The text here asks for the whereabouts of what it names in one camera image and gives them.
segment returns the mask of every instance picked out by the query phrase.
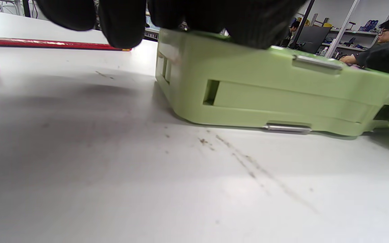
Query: green plastic container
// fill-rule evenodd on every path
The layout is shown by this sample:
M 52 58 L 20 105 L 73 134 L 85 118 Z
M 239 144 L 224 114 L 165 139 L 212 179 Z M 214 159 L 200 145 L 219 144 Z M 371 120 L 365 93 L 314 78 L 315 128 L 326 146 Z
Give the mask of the green plastic container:
M 156 78 L 192 123 L 346 136 L 389 126 L 389 74 L 301 51 L 161 29 Z

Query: gloved hand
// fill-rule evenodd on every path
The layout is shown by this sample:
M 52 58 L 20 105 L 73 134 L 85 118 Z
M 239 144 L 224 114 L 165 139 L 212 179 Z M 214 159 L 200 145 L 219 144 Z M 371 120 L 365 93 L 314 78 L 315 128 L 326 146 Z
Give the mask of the gloved hand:
M 306 0 L 148 0 L 154 25 L 229 32 L 235 43 L 266 49 L 278 43 Z M 86 31 L 96 22 L 93 0 L 37 0 L 43 14 L 67 29 Z M 137 46 L 145 32 L 146 0 L 100 0 L 103 34 L 116 48 Z

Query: eyeglasses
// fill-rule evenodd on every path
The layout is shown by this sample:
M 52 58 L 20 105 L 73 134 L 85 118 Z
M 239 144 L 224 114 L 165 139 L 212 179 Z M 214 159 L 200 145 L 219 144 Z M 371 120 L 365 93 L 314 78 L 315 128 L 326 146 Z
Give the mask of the eyeglasses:
M 379 35 L 383 35 L 384 32 L 388 32 L 388 31 L 389 31 L 389 29 L 381 29 L 381 32 L 379 32 Z

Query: bottle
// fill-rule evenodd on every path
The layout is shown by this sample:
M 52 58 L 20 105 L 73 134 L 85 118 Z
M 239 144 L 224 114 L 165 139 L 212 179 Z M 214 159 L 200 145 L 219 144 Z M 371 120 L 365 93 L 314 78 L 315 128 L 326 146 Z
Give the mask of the bottle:
M 321 51 L 321 53 L 319 54 L 319 56 L 325 57 L 325 55 L 327 54 L 327 51 L 328 51 L 328 46 L 325 46 L 325 48 Z

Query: computer monitor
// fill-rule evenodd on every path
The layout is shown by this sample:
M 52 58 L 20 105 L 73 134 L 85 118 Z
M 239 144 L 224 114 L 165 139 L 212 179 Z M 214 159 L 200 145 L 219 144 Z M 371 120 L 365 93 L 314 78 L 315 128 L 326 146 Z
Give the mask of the computer monitor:
M 301 51 L 316 54 L 330 30 L 331 27 L 304 26 L 297 40 L 298 43 L 305 43 Z

